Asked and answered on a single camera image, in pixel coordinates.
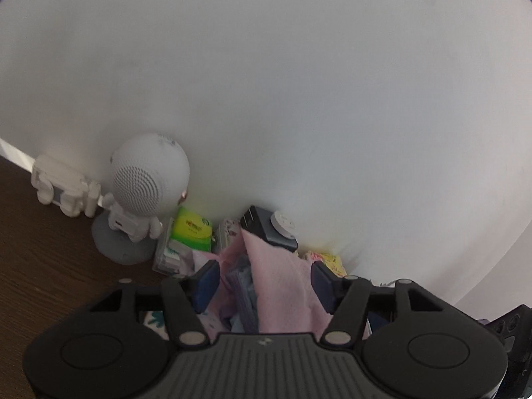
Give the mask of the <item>pink floral folded cloth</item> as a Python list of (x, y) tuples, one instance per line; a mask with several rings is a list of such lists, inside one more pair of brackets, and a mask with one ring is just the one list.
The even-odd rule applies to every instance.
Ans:
[(241, 231), (240, 222), (226, 218), (220, 221), (214, 232), (214, 253), (220, 254), (228, 248)]

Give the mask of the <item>white teal flower folded cloth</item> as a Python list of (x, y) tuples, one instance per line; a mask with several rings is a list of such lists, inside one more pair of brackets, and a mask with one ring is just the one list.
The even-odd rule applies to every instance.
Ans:
[(142, 325), (157, 333), (161, 339), (169, 340), (164, 317), (161, 311), (147, 311), (140, 315)]

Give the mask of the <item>clear plastic packet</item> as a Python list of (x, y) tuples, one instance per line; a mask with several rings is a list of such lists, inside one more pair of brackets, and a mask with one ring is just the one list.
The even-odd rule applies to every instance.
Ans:
[(168, 221), (158, 240), (152, 268), (167, 276), (188, 277), (195, 270), (193, 249), (171, 238), (174, 221)]

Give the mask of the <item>dark box with white dial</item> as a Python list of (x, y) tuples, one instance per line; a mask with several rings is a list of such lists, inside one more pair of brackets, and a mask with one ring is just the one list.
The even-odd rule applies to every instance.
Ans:
[(295, 238), (287, 238), (279, 233), (271, 223), (273, 212), (252, 205), (240, 219), (240, 226), (243, 230), (260, 237), (271, 246), (280, 247), (290, 252), (299, 248), (299, 243)]

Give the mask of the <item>yellow snack pack stack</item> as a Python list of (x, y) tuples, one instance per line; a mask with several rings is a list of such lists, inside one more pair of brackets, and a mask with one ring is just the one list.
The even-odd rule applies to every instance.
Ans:
[(332, 255), (328, 253), (320, 253), (314, 251), (307, 251), (301, 256), (302, 259), (305, 259), (310, 262), (322, 262), (327, 266), (337, 277), (346, 277), (347, 272), (343, 266), (342, 259), (337, 255)]

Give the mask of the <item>green tissue pack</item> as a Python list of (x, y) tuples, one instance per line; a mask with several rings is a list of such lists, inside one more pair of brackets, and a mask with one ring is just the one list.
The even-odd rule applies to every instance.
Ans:
[(169, 246), (177, 250), (177, 244), (181, 244), (190, 249), (210, 252), (212, 241), (211, 221), (181, 206), (171, 226)]

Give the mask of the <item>pink blue purple garment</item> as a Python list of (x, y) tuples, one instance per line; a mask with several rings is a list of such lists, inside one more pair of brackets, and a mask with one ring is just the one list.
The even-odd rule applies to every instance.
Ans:
[(244, 259), (251, 263), (259, 333), (313, 333), (320, 338), (332, 319), (311, 286), (312, 263), (286, 249), (271, 246), (248, 231), (240, 232), (222, 253), (195, 250), (193, 259), (196, 269), (209, 260), (217, 261), (220, 266), (218, 289), (205, 311), (199, 314), (211, 341), (229, 331), (223, 320), (238, 312), (229, 272)]

